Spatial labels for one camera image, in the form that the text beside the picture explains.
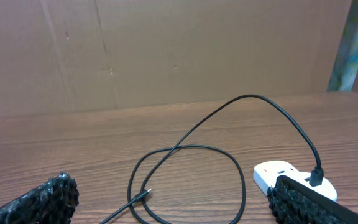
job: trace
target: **wooden table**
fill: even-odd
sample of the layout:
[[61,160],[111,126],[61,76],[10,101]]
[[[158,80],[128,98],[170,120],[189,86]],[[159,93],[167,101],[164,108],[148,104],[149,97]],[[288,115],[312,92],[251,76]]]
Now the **wooden table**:
[[[316,145],[338,202],[358,213],[358,95],[323,93],[272,98],[286,109]],[[99,223],[126,203],[136,162],[147,152],[174,145],[223,101],[126,110],[0,119],[0,205],[58,175],[78,183],[80,205],[73,223]],[[241,223],[275,223],[267,199],[252,180],[261,162],[284,160],[311,171],[314,157],[293,126],[257,99],[241,100],[213,116],[185,144],[208,144],[231,153],[247,186]],[[147,159],[133,192],[163,154]],[[148,204],[172,223],[229,223],[241,202],[234,164],[222,154],[184,149],[152,176]],[[142,217],[152,219],[142,207]],[[134,223],[126,212],[116,223]]]

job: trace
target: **white electrical socket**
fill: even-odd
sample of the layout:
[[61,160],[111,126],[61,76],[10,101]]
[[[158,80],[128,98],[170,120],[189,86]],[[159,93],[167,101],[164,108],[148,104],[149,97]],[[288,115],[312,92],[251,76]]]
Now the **white electrical socket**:
[[258,164],[254,167],[254,181],[267,195],[267,189],[269,187],[275,187],[277,177],[285,175],[302,185],[308,187],[311,190],[331,199],[336,202],[337,193],[334,186],[326,179],[319,186],[312,187],[309,184],[310,173],[299,172],[293,165],[285,161],[268,161]]

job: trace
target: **patterned fabric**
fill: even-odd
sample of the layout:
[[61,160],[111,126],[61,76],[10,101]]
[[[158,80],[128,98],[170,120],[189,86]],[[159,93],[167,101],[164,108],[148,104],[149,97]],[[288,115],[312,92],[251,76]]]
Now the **patterned fabric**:
[[353,0],[336,55],[328,91],[352,90],[358,70],[358,0]]

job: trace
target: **wood grain surface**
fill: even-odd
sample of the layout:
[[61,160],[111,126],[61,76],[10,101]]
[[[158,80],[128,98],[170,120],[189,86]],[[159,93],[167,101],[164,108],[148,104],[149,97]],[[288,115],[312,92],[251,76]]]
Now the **wood grain surface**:
[[[316,145],[338,202],[358,213],[358,95],[323,93],[272,98]],[[129,176],[147,152],[172,146],[223,101],[126,110],[0,119],[0,206],[56,176],[78,183],[80,205],[72,223],[99,223],[126,203]],[[252,180],[253,167],[284,160],[311,171],[314,157],[293,126],[256,99],[241,100],[213,116],[185,144],[208,144],[231,153],[246,178],[240,223],[275,223],[267,199]],[[148,158],[133,194],[163,154]],[[229,223],[241,202],[235,165],[217,152],[184,149],[151,177],[149,206],[172,223]],[[141,217],[155,223],[141,206]],[[125,211],[116,223],[135,223]]]

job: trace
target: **cable connector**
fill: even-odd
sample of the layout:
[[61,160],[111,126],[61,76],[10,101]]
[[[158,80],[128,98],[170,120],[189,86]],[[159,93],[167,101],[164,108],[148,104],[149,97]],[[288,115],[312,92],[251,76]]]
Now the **cable connector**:
[[145,198],[149,192],[151,191],[152,189],[148,189],[148,190],[143,190],[141,193],[135,195],[135,197],[131,200],[131,203],[136,203],[136,202],[140,202],[141,200],[143,200],[143,198]]
[[314,170],[311,171],[309,184],[312,187],[319,186],[321,185],[321,183],[323,183],[323,178],[324,178],[323,168],[318,169],[317,167],[315,167]]

